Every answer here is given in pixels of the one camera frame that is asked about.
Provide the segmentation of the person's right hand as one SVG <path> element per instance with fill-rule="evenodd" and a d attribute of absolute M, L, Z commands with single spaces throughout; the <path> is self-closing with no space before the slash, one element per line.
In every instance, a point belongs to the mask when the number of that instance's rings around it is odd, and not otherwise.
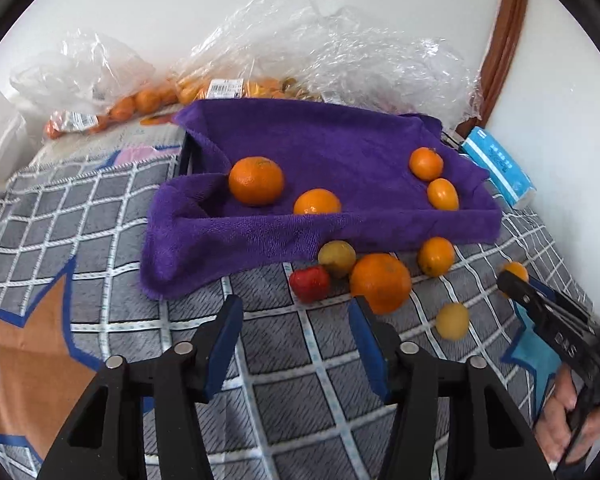
<path fill-rule="evenodd" d="M 554 389 L 548 396 L 542 414 L 534 426 L 536 442 L 547 463 L 558 463 L 568 448 L 572 432 L 567 415 L 576 407 L 578 394 L 574 386 L 570 367 L 562 364 L 554 380 Z M 586 458 L 591 451 L 600 450 L 600 408 L 592 411 L 571 448 L 566 464 L 574 465 Z"/>

